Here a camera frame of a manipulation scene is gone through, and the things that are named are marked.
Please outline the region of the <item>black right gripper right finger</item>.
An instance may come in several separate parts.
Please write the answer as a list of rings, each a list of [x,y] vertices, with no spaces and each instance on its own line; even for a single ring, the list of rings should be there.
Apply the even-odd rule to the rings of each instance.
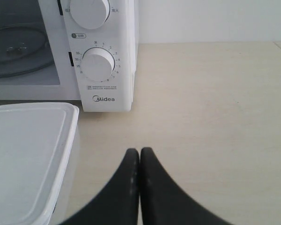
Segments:
[[[166,172],[154,151],[140,152],[140,203],[144,225],[229,225],[192,199]]]

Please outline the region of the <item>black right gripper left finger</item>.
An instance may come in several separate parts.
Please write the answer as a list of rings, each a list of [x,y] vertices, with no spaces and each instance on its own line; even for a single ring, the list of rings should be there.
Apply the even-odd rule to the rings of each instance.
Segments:
[[[63,225],[136,225],[139,213],[139,153],[128,149],[111,179]]]

